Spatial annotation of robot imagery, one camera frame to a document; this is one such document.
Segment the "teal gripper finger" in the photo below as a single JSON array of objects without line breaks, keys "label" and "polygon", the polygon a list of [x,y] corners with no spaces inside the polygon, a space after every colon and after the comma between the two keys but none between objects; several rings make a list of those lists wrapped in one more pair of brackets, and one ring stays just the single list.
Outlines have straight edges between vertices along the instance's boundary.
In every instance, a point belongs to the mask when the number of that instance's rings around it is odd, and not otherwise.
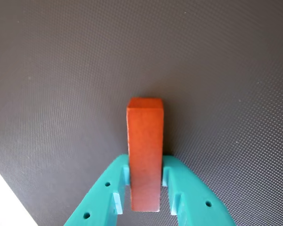
[{"label": "teal gripper finger", "polygon": [[115,158],[66,221],[66,226],[115,226],[130,185],[128,155]]},{"label": "teal gripper finger", "polygon": [[227,207],[179,159],[163,156],[162,186],[168,190],[170,214],[180,226],[234,226]]}]

